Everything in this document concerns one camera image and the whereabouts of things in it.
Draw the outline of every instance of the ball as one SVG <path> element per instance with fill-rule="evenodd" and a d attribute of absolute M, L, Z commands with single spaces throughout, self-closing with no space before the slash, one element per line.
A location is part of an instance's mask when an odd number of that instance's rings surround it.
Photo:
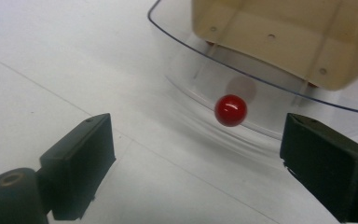
<path fill-rule="evenodd" d="M 248 112 L 246 103 L 237 95 L 225 95 L 214 107 L 214 115 L 219 123 L 234 127 L 241 124 Z"/>

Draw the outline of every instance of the beige plastic tray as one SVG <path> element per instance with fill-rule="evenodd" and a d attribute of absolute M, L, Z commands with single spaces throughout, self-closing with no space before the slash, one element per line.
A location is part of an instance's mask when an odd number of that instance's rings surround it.
<path fill-rule="evenodd" d="M 199 37 L 327 90 L 358 78 L 358 0 L 192 0 Z"/>

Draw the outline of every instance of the transparent plastic container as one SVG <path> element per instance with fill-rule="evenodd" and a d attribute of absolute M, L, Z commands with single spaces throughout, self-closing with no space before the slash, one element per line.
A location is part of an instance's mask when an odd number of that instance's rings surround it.
<path fill-rule="evenodd" d="M 324 2 L 160 0 L 149 20 L 164 34 L 168 80 L 192 99 L 186 106 L 202 105 L 194 114 L 210 130 L 261 143 L 262 151 L 264 140 L 250 133 L 280 140 L 287 113 L 358 134 L 358 2 Z M 240 127 L 213 118 L 227 94 L 248 106 Z"/>

